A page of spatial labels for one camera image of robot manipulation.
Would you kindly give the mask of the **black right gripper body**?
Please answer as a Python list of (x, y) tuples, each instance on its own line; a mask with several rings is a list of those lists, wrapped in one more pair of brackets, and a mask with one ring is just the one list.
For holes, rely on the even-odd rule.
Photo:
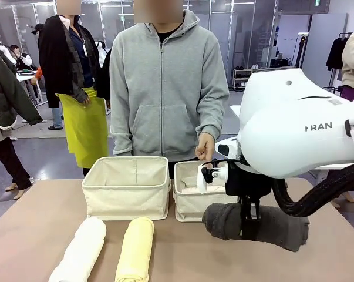
[(228, 162), (228, 179), (225, 183), (225, 192), (228, 196), (237, 196), (257, 202), (260, 198), (270, 194), (272, 180), (262, 174), (251, 173), (234, 162)]

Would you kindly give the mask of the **person's left hand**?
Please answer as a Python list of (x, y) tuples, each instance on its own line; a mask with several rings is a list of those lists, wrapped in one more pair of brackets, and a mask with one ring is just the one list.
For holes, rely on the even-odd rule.
[(196, 157), (205, 162), (209, 162), (213, 158), (215, 149), (215, 139), (206, 132), (202, 132), (198, 138), (198, 146), (195, 149)]

